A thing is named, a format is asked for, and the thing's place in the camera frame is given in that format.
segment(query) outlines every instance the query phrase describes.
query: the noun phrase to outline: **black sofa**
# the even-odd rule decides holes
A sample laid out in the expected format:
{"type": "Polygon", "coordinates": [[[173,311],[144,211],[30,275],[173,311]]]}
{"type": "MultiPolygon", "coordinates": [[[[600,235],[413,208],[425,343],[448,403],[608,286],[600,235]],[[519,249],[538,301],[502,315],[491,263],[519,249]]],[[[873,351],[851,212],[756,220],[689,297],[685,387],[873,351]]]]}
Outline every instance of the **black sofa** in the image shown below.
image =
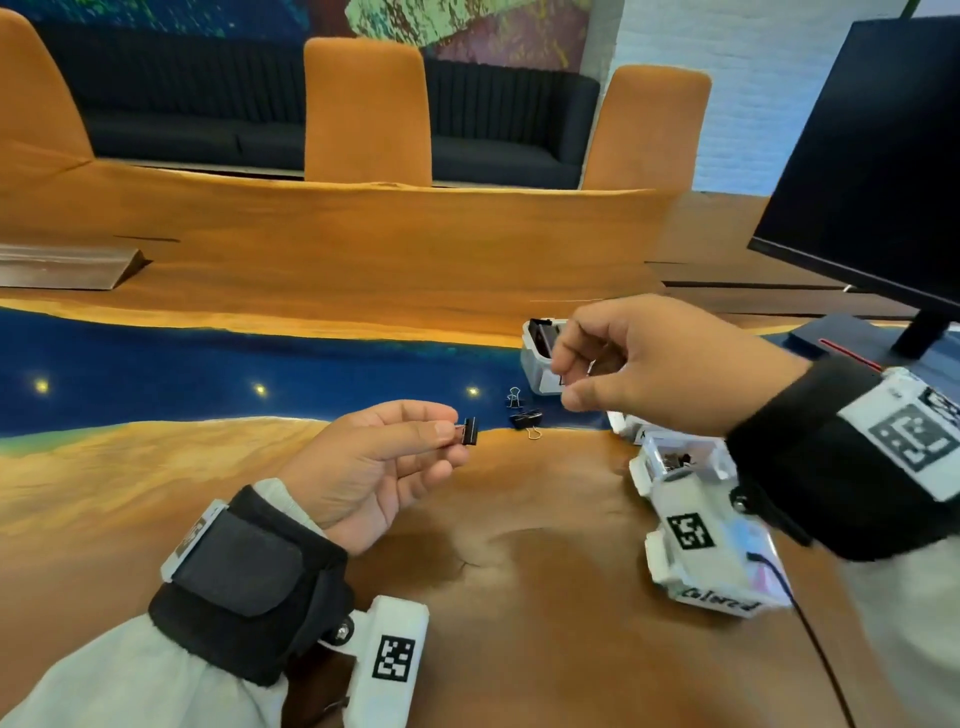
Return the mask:
{"type": "MultiPolygon", "coordinates": [[[[62,23],[36,29],[99,157],[303,169],[299,46],[62,23]]],[[[435,180],[577,186],[597,82],[425,64],[435,180]]]]}

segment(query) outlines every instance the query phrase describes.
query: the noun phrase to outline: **person's left hand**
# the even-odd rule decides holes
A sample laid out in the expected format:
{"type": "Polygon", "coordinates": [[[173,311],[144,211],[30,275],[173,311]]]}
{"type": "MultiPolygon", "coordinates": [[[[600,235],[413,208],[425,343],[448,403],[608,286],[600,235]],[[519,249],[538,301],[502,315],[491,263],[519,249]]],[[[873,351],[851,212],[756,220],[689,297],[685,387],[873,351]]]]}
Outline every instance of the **person's left hand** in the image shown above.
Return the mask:
{"type": "Polygon", "coordinates": [[[330,541],[361,553],[401,508],[467,463],[456,422],[445,404],[378,404],[327,425],[276,476],[330,541]]]}

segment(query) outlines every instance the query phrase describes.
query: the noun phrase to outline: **sofa armrest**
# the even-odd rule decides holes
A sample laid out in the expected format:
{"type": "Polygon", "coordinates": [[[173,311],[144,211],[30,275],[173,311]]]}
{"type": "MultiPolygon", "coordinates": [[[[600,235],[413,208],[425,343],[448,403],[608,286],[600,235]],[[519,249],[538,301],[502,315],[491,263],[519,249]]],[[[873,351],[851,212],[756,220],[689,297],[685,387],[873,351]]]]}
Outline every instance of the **sofa armrest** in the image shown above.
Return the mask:
{"type": "Polygon", "coordinates": [[[564,164],[583,164],[600,84],[575,73],[560,76],[550,94],[546,148],[564,164]]]}

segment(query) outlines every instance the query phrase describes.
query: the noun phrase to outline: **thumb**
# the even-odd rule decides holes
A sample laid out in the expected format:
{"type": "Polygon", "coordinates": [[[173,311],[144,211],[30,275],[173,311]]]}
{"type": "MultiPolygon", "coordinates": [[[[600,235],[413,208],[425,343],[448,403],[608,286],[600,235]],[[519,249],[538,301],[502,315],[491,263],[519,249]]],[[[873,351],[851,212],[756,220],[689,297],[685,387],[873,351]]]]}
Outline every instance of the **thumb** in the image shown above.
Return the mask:
{"type": "Polygon", "coordinates": [[[632,396],[635,384],[622,370],[612,375],[587,376],[568,384],[562,402],[571,412],[613,410],[626,412],[636,410],[636,397],[632,396]]]}
{"type": "Polygon", "coordinates": [[[456,425],[447,420],[407,422],[382,427],[358,427],[355,435],[358,454],[370,460],[392,460],[403,455],[419,455],[449,445],[456,425]]]}

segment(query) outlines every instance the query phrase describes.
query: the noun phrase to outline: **hand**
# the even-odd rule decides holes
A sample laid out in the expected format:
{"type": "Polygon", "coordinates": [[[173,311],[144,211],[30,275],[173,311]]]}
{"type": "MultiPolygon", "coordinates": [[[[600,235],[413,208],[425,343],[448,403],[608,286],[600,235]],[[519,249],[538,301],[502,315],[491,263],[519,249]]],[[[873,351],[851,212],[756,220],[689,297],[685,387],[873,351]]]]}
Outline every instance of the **hand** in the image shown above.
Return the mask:
{"type": "Polygon", "coordinates": [[[607,409],[726,436],[808,367],[700,308],[645,295],[578,308],[554,345],[551,368],[564,378],[571,411],[607,409]]]}
{"type": "Polygon", "coordinates": [[[456,422],[445,404],[378,404],[327,425],[276,476],[330,541],[361,553],[401,508],[467,463],[456,422]]]}

